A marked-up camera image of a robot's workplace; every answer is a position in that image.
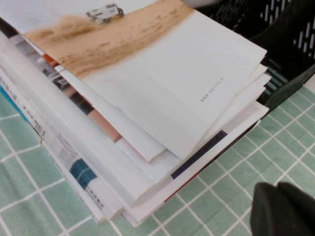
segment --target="white magazine cover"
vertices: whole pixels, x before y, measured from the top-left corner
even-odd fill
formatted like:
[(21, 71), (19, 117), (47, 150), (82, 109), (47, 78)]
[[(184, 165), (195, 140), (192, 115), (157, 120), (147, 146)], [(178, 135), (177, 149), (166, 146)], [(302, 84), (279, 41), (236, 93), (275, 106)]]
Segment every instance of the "white magazine cover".
[(181, 159), (266, 53), (179, 0), (0, 3), (0, 17)]
[(2, 33), (0, 52), (0, 66), (6, 75), (23, 88), (71, 146), (88, 159), (93, 171), (96, 170), (125, 202), (132, 205), (154, 186), (155, 183)]

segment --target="navy stripe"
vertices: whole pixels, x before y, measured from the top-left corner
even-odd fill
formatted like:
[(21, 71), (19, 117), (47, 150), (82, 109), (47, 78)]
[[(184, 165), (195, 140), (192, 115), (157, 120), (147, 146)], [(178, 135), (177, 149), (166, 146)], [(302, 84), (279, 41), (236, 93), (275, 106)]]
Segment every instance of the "navy stripe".
[(88, 186), (91, 180), (97, 177), (83, 159), (76, 160), (72, 164), (70, 173), (78, 181), (83, 189)]
[(213, 148), (218, 142), (220, 142), (227, 133), (220, 131), (216, 136), (214, 136), (205, 146), (203, 146), (198, 152), (196, 152), (191, 158), (189, 158), (183, 165), (181, 165), (176, 171), (174, 171), (171, 176), (176, 179), (181, 173), (187, 170), (193, 163), (195, 163), (200, 157), (202, 157), (207, 151)]

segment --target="paper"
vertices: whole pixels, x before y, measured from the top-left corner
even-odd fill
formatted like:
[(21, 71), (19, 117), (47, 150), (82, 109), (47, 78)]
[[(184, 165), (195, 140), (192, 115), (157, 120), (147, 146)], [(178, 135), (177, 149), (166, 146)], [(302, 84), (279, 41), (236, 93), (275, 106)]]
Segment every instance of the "paper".
[(266, 53), (178, 0), (12, 0), (0, 16), (181, 159)]

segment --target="green tile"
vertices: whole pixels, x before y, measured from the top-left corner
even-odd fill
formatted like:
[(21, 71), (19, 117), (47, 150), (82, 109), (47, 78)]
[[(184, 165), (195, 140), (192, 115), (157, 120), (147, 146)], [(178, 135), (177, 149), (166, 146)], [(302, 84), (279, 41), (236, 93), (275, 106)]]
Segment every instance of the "green tile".
[(272, 139), (261, 148), (261, 151), (264, 152), (271, 160), (274, 160), (279, 155), (282, 155), (282, 153), (285, 153), (286, 149), (275, 139)]
[(315, 147), (312, 147), (310, 152), (315, 155)]
[(251, 228), (251, 211), (249, 211), (243, 218), (243, 222), (246, 224), (247, 228)]
[(307, 131), (298, 122), (293, 122), (286, 128), (286, 130), (296, 139), (301, 138), (307, 133)]
[(315, 126), (312, 127), (311, 129), (308, 129), (309, 133), (313, 136), (315, 136)]
[(207, 185), (211, 185), (219, 177), (224, 175), (225, 171), (217, 164), (217, 162), (211, 163), (206, 169), (204, 169), (199, 177), (205, 181)]
[(85, 222), (83, 225), (74, 229), (70, 232), (71, 236), (117, 236), (118, 234), (115, 232), (113, 227), (110, 225), (108, 221), (103, 222), (99, 225), (95, 223), (94, 220), (89, 220)]
[(227, 236), (251, 236), (251, 233), (248, 232), (241, 223), (239, 223), (231, 230), (231, 232), (228, 233)]
[(280, 105), (280, 107), (284, 109), (293, 118), (297, 118), (302, 113), (302, 111), (297, 106), (295, 106), (290, 100), (284, 101)]
[(117, 217), (113, 222), (124, 236), (147, 236), (158, 227), (157, 222), (152, 217), (146, 219), (136, 228), (121, 216)]
[(276, 119), (283, 126), (286, 126), (293, 120), (292, 117), (288, 116), (287, 113), (279, 108), (274, 109), (269, 115)]
[(217, 161), (229, 171), (233, 166), (239, 163), (242, 160), (240, 154), (238, 154), (234, 149), (229, 148), (226, 152), (224, 152)]
[(35, 191), (15, 158), (10, 158), (0, 164), (0, 173), (0, 208)]
[(62, 178), (53, 160), (43, 148), (24, 152), (19, 157), (40, 188)]
[(165, 229), (172, 236), (190, 236), (196, 233), (200, 227), (202, 227), (201, 224), (192, 213), (188, 209), (185, 209), (172, 219), (165, 226)]
[(270, 138), (270, 135), (259, 126), (256, 126), (247, 134), (247, 137), (257, 144), (257, 146), (260, 146)]
[(247, 157), (257, 147), (248, 138), (243, 137), (233, 146), (234, 150), (237, 151), (242, 157)]
[(297, 121), (307, 130), (310, 130), (311, 128), (315, 127), (315, 121), (311, 119), (310, 116), (307, 114), (302, 115), (297, 119)]
[(193, 236), (209, 236), (209, 233), (205, 227), (201, 227), (196, 233), (193, 234)]
[(0, 236), (6, 236), (4, 229), (0, 225)]
[(239, 217), (241, 217), (252, 206), (252, 200), (244, 191), (241, 191), (235, 198), (233, 198), (228, 203), (228, 206)]
[(264, 119), (262, 119), (259, 126), (272, 135), (282, 129), (282, 126), (269, 116), (266, 116)]
[(224, 207), (214, 217), (212, 217), (206, 225), (215, 236), (221, 236), (236, 222), (236, 220), (237, 218), (231, 213), (231, 211)]
[(0, 107), (1, 107), (0, 118), (11, 116), (18, 113), (2, 94), (0, 94)]
[(241, 191), (241, 188), (237, 186), (230, 176), (220, 179), (212, 189), (225, 203), (228, 203)]
[(196, 177), (186, 184), (185, 187), (178, 192), (178, 194), (186, 203), (188, 203), (205, 188), (206, 186)]
[(300, 157), (305, 152), (305, 148), (286, 130), (281, 131), (276, 138), (297, 157)]
[(299, 141), (304, 147), (309, 148), (315, 143), (315, 138), (309, 133), (306, 133), (301, 138), (299, 138)]
[(297, 163), (288, 175), (298, 184), (303, 191), (315, 197), (315, 176), (302, 164)]
[(257, 176), (249, 185), (245, 188), (245, 190), (253, 197), (255, 185), (259, 182), (266, 182), (261, 176)]
[(281, 131), (279, 134), (276, 135), (276, 138), (283, 145), (285, 145), (286, 148), (289, 148), (290, 146), (292, 146), (293, 143), (296, 142), (296, 139), (294, 137), (292, 137), (287, 130)]
[(271, 164), (271, 161), (260, 150), (251, 155), (247, 161), (254, 166), (259, 173), (266, 170)]
[(274, 163), (261, 173), (267, 182), (271, 184), (274, 184), (282, 174), (283, 172)]
[(315, 102), (315, 94), (313, 92), (311, 92), (310, 90), (308, 90), (306, 87), (301, 87), (298, 90), (298, 93), (302, 94), (303, 96), (307, 97), (309, 100), (311, 100), (312, 102)]
[(153, 236), (166, 236), (166, 233), (163, 230), (159, 230)]
[(288, 148), (293, 155), (299, 158), (303, 153), (305, 153), (306, 149), (299, 143), (295, 142)]
[(308, 109), (313, 104), (310, 100), (297, 92), (290, 97), (290, 100), (303, 111)]
[(291, 153), (274, 139), (264, 145), (261, 150), (283, 171), (286, 171), (296, 161)]
[(247, 162), (242, 162), (230, 174), (243, 188), (258, 176)]
[(43, 193), (66, 229), (89, 216), (67, 182), (57, 184)]
[(180, 208), (182, 208), (184, 204), (178, 197), (175, 195), (171, 199), (169, 199), (166, 203), (164, 203), (155, 213), (154, 215), (157, 219), (163, 223), (169, 217), (171, 217), (174, 213), (176, 213)]
[(302, 157), (302, 162), (315, 172), (315, 157), (309, 152)]
[(306, 114), (308, 114), (311, 118), (315, 119), (315, 107), (311, 107)]
[(15, 151), (38, 145), (37, 139), (22, 117), (1, 120), (0, 129), (4, 132)]
[(8, 145), (6, 144), (2, 136), (0, 136), (0, 160), (10, 154), (11, 150), (9, 149)]
[(1, 215), (12, 235), (55, 236), (62, 233), (61, 228), (38, 194), (26, 202), (9, 208)]
[(203, 223), (210, 220), (223, 206), (223, 203), (210, 191), (205, 192), (190, 204), (190, 208)]

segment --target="black object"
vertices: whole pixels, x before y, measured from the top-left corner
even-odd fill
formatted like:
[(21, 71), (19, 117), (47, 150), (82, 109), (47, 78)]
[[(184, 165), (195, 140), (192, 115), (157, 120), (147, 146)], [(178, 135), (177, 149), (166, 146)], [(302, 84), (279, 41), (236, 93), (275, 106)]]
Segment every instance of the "black object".
[(258, 101), (270, 111), (315, 74), (315, 0), (222, 0), (197, 9), (268, 50), (272, 80)]
[(251, 212), (253, 236), (315, 236), (315, 200), (286, 182), (255, 186)]

